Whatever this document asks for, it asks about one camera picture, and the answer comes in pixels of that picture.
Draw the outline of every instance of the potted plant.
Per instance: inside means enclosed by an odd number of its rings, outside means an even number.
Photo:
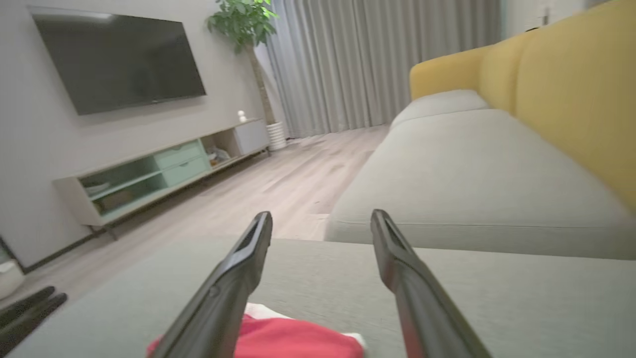
[[[265,110],[270,150],[284,148],[286,142],[282,123],[276,122],[274,118],[263,81],[263,73],[254,53],[254,47],[260,43],[267,43],[269,35],[276,33],[270,21],[278,15],[266,7],[270,4],[270,0],[217,0],[216,2],[221,3],[219,11],[207,18],[207,28],[210,32],[217,30],[234,42],[236,54],[243,50],[247,52]]]

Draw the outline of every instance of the gray seat cushion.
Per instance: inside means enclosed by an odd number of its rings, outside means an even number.
[[[485,110],[488,103],[473,90],[450,90],[411,102],[391,123],[391,129],[411,119],[470,110]]]
[[[628,209],[501,110],[393,128],[336,203],[326,239],[371,243],[375,208],[415,247],[636,258]]]
[[[144,357],[237,238],[183,240],[65,307],[11,358]],[[636,262],[416,248],[494,357],[633,357]],[[250,302],[405,357],[371,245],[273,240]]]

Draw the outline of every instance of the flat screen tv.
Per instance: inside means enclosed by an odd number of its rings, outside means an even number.
[[[205,95],[180,22],[29,10],[80,115]]]

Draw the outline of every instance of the mint green drawer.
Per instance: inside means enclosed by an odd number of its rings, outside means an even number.
[[[188,159],[196,158],[202,154],[199,142],[191,141],[155,154],[155,161],[160,169],[166,169],[175,164],[183,163]]]
[[[164,171],[163,178],[165,179],[165,183],[169,187],[173,187],[207,171],[206,160],[204,157],[195,158]]]

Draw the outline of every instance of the tree trunk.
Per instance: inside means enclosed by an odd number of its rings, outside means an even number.
[[[246,45],[245,50],[249,56],[249,62],[252,64],[252,70],[254,70],[254,76],[256,77],[256,85],[258,86],[258,92],[261,95],[261,102],[263,102],[263,109],[265,110],[265,121],[267,124],[276,123],[274,113],[272,111],[272,104],[270,98],[267,96],[267,90],[265,89],[265,82],[263,81],[263,73],[261,72],[261,65],[258,63],[256,53],[254,53],[254,47],[252,45]]]

